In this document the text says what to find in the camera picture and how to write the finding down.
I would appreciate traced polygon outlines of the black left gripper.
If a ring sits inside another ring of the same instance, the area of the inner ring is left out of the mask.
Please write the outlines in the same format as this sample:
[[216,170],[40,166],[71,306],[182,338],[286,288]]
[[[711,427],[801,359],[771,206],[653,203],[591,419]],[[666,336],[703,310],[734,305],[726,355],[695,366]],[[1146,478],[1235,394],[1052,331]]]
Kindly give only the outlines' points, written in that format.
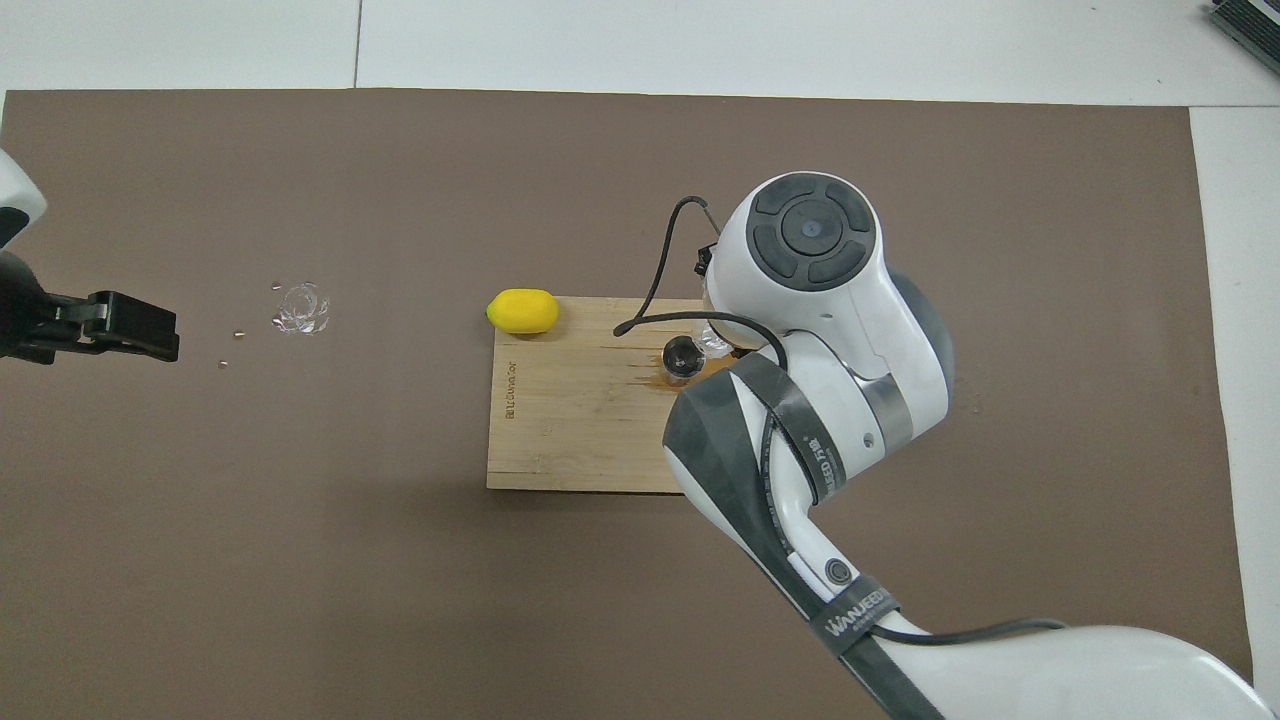
[[1,252],[1,355],[52,365],[64,354],[133,354],[175,363],[177,314],[118,291],[88,297],[90,343],[81,341],[86,299],[49,293],[15,254]]

